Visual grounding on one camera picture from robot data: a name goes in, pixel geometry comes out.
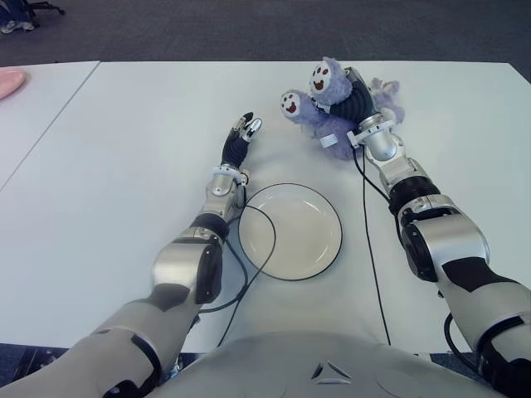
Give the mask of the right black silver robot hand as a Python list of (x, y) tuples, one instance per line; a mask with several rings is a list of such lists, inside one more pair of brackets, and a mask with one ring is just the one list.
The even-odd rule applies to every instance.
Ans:
[(310, 89), (319, 110), (355, 125), (378, 113), (369, 88), (352, 67), (318, 68), (310, 80)]

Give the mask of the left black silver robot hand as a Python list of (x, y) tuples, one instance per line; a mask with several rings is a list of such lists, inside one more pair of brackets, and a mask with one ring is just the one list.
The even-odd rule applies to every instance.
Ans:
[(253, 112), (243, 114), (231, 127), (222, 149), (221, 165), (239, 168), (246, 159), (250, 142), (261, 129), (262, 119)]

